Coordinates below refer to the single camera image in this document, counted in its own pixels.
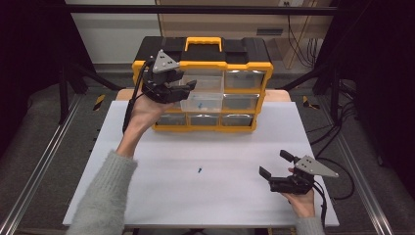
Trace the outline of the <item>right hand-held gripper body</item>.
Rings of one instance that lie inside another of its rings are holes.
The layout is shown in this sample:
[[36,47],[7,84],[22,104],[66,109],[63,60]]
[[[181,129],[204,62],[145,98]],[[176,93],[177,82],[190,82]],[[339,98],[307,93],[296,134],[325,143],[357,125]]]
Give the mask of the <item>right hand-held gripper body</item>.
[[268,180],[271,192],[303,195],[314,185],[314,176],[338,177],[327,166],[310,156],[296,157],[293,161],[294,172],[287,177],[273,177]]

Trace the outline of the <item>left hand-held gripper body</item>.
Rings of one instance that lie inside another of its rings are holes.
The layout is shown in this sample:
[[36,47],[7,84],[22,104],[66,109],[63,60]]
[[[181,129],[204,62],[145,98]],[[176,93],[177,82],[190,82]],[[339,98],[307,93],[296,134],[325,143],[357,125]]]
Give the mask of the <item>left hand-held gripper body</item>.
[[159,50],[155,57],[147,61],[148,69],[144,74],[142,92],[151,100],[167,104],[186,100],[189,94],[180,94],[179,86],[167,81],[169,71],[180,71],[179,63],[168,56],[164,50]]

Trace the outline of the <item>clear plastic drawer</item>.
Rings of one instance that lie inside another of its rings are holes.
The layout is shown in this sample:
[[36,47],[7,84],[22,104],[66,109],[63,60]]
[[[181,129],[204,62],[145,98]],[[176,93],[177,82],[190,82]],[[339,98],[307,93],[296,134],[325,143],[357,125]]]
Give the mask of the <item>clear plastic drawer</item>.
[[220,113],[224,94],[224,74],[222,70],[186,70],[180,84],[196,80],[196,88],[186,100],[180,102],[183,112]]

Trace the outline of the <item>yellow black organizer cabinet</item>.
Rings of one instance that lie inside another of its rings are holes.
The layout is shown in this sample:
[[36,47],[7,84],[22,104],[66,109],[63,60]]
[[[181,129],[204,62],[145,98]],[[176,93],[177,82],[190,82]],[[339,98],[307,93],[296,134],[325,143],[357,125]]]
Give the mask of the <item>yellow black organizer cabinet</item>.
[[[136,54],[132,64],[135,88],[142,91],[144,74],[147,72],[147,61],[155,57],[159,50],[178,62],[179,69],[186,70],[221,70],[221,71],[263,71],[264,79],[259,103],[254,118],[254,126],[248,129],[225,127],[221,132],[251,132],[256,129],[257,117],[261,112],[265,97],[265,86],[273,73],[273,65],[269,58],[264,41],[261,38],[245,37],[242,39],[224,39],[222,37],[162,37],[147,36]],[[193,131],[205,129],[154,129],[157,131]]]

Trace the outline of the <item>person's right hand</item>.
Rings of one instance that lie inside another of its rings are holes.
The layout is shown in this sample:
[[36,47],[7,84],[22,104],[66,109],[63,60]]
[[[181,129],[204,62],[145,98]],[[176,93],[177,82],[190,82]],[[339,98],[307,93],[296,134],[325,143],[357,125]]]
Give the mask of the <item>person's right hand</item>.
[[314,191],[312,189],[303,195],[282,193],[282,196],[288,200],[298,218],[315,217]]

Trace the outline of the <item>person's left hand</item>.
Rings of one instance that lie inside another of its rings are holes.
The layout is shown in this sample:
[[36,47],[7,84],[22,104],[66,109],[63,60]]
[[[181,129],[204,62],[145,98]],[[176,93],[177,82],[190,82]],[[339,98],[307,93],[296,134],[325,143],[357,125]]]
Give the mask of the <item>person's left hand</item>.
[[145,95],[139,97],[130,116],[126,132],[144,133],[160,119],[160,116],[173,107],[173,103],[157,103]]

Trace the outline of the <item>set of clear drawers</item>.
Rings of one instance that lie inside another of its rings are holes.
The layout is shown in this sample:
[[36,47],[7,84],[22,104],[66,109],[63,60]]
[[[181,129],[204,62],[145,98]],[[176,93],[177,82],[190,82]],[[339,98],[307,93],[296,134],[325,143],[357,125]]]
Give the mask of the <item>set of clear drawers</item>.
[[180,102],[173,110],[161,116],[157,129],[205,129],[225,127],[251,128],[261,107],[261,86],[264,72],[261,70],[223,70],[224,94],[220,113],[183,112]]

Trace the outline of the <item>yellow black tape marker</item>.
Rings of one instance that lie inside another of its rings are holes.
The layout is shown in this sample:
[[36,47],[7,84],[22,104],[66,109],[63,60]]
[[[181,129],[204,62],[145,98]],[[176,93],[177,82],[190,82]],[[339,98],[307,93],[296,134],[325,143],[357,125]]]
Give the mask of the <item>yellow black tape marker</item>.
[[105,96],[106,96],[105,94],[100,94],[98,96],[98,98],[97,98],[97,100],[96,100],[96,102],[94,104],[93,111],[99,111],[100,110],[101,105],[102,105],[102,103],[103,103],[103,101],[105,99]]
[[315,105],[315,104],[311,104],[308,101],[308,98],[306,96],[302,96],[302,104],[306,108],[310,108],[310,109],[313,109],[313,110],[320,110],[320,106],[319,105]]

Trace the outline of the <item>white board sheet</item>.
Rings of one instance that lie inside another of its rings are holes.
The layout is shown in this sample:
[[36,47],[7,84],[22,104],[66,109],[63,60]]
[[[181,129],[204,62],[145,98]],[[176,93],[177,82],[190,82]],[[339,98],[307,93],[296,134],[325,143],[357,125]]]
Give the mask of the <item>white board sheet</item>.
[[286,177],[286,150],[312,153],[293,102],[267,102],[249,133],[150,129],[135,153],[124,223],[129,227],[286,227],[296,222],[287,200],[258,169]]

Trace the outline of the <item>wooden table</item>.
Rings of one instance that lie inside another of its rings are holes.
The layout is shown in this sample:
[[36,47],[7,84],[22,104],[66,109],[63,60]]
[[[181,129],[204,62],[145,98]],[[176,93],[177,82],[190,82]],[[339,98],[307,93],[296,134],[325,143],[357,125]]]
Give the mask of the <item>wooden table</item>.
[[[115,99],[117,101],[128,101],[133,94],[133,89],[121,89]],[[266,89],[265,102],[291,102],[290,94],[286,90]]]

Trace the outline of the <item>light wooden cabinet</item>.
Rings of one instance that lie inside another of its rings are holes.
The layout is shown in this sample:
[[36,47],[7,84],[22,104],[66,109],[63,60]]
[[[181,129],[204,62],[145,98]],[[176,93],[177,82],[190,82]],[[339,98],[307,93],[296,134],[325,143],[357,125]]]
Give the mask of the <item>light wooden cabinet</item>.
[[[334,0],[155,0],[162,5],[253,7],[328,7]],[[161,34],[167,37],[261,37],[271,58],[285,68],[309,67],[316,58],[307,47],[320,44],[331,24],[330,16],[160,14]]]

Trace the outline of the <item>black metal stand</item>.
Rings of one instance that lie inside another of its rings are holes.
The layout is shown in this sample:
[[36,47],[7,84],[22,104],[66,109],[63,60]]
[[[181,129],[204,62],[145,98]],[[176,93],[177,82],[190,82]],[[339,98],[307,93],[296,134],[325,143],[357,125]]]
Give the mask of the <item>black metal stand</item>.
[[317,66],[294,81],[283,85],[281,89],[290,91],[312,78],[316,78],[312,87],[312,91],[315,95],[323,95],[327,90],[330,90],[330,118],[336,120],[339,117],[338,109],[340,93],[340,76],[336,65],[324,63]]
[[98,75],[94,70],[89,70],[80,64],[66,63],[59,70],[59,91],[60,91],[60,120],[59,124],[63,124],[69,117],[69,95],[68,85],[71,86],[76,94],[85,94],[88,86],[84,81],[84,77],[92,78],[94,81],[104,85],[105,87],[119,91],[121,86],[116,85],[105,78]]

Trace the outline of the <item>black horizontal bar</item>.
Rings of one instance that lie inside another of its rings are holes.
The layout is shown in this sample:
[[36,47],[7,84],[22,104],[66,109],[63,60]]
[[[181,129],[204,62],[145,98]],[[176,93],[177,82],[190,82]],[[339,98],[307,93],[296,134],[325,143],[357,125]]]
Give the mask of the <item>black horizontal bar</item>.
[[71,13],[88,14],[213,14],[213,15],[293,15],[334,16],[337,7],[253,7],[253,6],[151,6],[151,5],[85,5],[69,4],[63,8]]

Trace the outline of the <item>dark curtain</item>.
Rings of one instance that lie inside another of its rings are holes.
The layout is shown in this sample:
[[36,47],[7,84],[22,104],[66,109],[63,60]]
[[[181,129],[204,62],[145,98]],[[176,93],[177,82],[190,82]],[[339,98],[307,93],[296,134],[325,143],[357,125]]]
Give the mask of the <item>dark curtain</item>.
[[324,50],[357,21],[339,71],[356,84],[356,108],[379,157],[415,196],[415,0],[334,0]]
[[72,64],[94,70],[66,0],[0,0],[0,156],[33,93],[59,82]]

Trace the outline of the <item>aluminium floor rail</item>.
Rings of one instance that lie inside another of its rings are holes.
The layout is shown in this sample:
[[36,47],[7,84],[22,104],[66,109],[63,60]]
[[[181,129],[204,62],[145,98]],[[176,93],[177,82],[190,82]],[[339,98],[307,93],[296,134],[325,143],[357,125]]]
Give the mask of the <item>aluminium floor rail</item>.
[[346,142],[344,135],[337,135],[337,146],[340,149],[344,162],[354,179],[355,189],[378,235],[394,235],[392,227],[384,214],[372,188],[370,187],[362,169]]
[[82,100],[82,95],[75,94],[73,96],[69,105],[68,115],[64,118],[63,122],[58,125],[30,178],[14,203],[14,206],[8,213],[7,217],[0,224],[0,235],[14,235],[44,177],[45,172],[47,171],[51,161],[54,159],[56,152],[58,151],[78,110],[79,103]]

